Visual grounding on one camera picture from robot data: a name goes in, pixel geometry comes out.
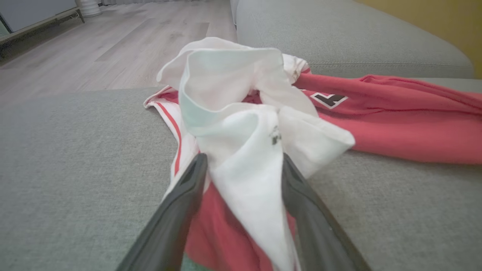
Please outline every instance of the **yellow wall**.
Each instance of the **yellow wall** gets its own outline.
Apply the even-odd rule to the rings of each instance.
[[[458,47],[482,79],[482,0],[357,0]]]

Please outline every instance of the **white cloth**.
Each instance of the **white cloth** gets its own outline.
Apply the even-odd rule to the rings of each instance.
[[[179,127],[170,128],[188,148],[176,156],[184,159],[179,172],[198,150],[206,153],[224,201],[281,271],[301,270],[281,198],[283,152],[309,177],[355,142],[350,132],[320,119],[291,85],[307,68],[304,63],[277,49],[205,38],[186,45],[157,76],[179,91],[179,107],[160,97],[170,88],[145,102],[165,120],[166,111],[174,115]],[[263,104],[242,103],[254,90]],[[167,193],[178,176],[172,175]]]

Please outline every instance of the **fabric pile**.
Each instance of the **fabric pile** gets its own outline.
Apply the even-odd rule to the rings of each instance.
[[[287,153],[305,178],[344,151],[482,163],[482,95],[397,77],[313,75],[273,48],[186,45],[149,97],[178,142],[170,193],[199,152],[209,168],[185,253],[212,271],[301,270],[281,199]]]

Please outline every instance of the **wooden floor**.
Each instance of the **wooden floor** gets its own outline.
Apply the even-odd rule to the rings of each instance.
[[[158,71],[187,43],[204,37],[236,41],[229,0],[102,10],[0,66],[0,106],[44,95],[158,86]]]

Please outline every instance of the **couch cushion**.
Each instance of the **couch cushion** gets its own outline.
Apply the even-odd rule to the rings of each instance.
[[[473,78],[453,45],[351,0],[242,0],[236,22],[239,43],[279,48],[317,74]]]
[[[482,270],[482,167],[349,151],[309,180],[373,271]]]
[[[158,208],[177,149],[155,89],[0,112],[0,270],[115,270]]]
[[[115,269],[157,209],[176,151],[142,107],[154,90],[0,111],[0,270]],[[480,166],[349,151],[309,181],[374,271],[482,269]]]

